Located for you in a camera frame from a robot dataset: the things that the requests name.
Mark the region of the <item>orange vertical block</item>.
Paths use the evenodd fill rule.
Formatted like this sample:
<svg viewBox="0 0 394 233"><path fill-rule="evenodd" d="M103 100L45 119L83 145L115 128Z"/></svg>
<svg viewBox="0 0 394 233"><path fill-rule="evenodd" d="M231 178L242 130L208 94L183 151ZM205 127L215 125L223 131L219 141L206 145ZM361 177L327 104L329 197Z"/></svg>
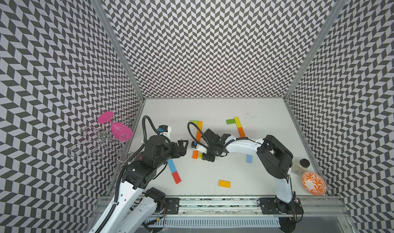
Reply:
<svg viewBox="0 0 394 233"><path fill-rule="evenodd" d="M201 137L202 137L202 134L199 131L197 131L196 140L198 142L201 142Z"/></svg>

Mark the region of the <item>red small block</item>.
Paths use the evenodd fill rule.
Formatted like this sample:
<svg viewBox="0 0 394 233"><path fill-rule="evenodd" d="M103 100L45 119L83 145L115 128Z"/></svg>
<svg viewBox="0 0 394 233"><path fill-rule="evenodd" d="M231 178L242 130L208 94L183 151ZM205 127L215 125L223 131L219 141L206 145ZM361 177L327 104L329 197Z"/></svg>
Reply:
<svg viewBox="0 0 394 233"><path fill-rule="evenodd" d="M182 180L181 180L181 178L180 178L180 176L179 176L177 171L172 173L172 177L173 177L173 179L174 179L176 184L181 183Z"/></svg>

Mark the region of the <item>yellow block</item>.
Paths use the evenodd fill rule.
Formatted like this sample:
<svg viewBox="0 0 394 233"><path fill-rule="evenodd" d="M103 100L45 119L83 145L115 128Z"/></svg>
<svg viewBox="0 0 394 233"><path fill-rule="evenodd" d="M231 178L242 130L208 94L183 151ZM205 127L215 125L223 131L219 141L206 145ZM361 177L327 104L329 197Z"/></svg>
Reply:
<svg viewBox="0 0 394 233"><path fill-rule="evenodd" d="M237 128L242 128L242 124L241 124L239 118L238 117L234 117L234 120L235 120Z"/></svg>

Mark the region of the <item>light blue small block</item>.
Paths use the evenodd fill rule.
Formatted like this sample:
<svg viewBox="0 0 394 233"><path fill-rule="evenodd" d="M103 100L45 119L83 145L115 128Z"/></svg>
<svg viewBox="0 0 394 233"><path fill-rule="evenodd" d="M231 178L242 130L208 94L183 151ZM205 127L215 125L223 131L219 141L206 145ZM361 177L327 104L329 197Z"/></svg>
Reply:
<svg viewBox="0 0 394 233"><path fill-rule="evenodd" d="M246 157L246 162L249 163L249 164L251 164L252 161L253 161L253 156L252 156L252 155L247 155L247 157Z"/></svg>

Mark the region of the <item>yellow-orange bottom block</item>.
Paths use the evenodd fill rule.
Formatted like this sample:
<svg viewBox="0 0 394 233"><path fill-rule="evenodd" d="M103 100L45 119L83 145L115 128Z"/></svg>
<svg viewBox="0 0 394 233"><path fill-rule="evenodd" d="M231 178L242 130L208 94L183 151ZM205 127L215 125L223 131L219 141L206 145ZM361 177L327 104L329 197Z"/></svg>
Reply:
<svg viewBox="0 0 394 233"><path fill-rule="evenodd" d="M223 187L223 188L231 188L231 182L224 181L224 180L219 180L218 186L219 187Z"/></svg>

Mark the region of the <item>orange diagonal block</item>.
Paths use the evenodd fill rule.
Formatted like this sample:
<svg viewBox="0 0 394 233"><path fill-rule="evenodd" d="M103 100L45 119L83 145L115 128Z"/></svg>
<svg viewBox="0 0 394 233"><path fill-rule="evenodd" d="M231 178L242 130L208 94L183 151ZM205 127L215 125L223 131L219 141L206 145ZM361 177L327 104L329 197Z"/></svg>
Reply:
<svg viewBox="0 0 394 233"><path fill-rule="evenodd" d="M199 156L199 152L197 150L194 150L193 153L192 153L192 158L193 159L198 159L198 156Z"/></svg>

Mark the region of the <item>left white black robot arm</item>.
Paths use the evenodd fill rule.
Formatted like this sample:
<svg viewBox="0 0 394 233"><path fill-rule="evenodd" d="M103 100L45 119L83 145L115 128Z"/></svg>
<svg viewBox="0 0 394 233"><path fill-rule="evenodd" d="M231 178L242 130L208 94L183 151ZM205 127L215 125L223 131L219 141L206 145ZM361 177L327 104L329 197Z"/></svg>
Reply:
<svg viewBox="0 0 394 233"><path fill-rule="evenodd" d="M158 169L170 159L186 155L187 140L170 140L170 128L152 126L155 135L147 136L146 123L153 124L149 116L143 116L143 143L127 160L117 178L115 194L90 232L134 233L146 220L165 208L165 193L148 188L159 175Z"/></svg>

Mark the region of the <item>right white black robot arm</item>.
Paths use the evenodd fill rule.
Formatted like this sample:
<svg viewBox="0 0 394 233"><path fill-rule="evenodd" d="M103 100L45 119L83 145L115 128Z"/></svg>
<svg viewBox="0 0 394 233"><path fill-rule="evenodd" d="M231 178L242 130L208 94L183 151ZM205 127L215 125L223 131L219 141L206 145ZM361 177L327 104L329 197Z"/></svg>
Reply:
<svg viewBox="0 0 394 233"><path fill-rule="evenodd" d="M292 188L291 168L293 154L274 136L267 135L263 139L235 137L230 134L217 135L210 129L203 132L197 124L187 123L188 132L193 126L201 135L205 143L192 137L191 147L202 152L202 159L214 162L216 158L223 158L228 154L238 153L258 157L265 170L274 178L276 196L259 198L257 203L264 215L304 215L301 201Z"/></svg>

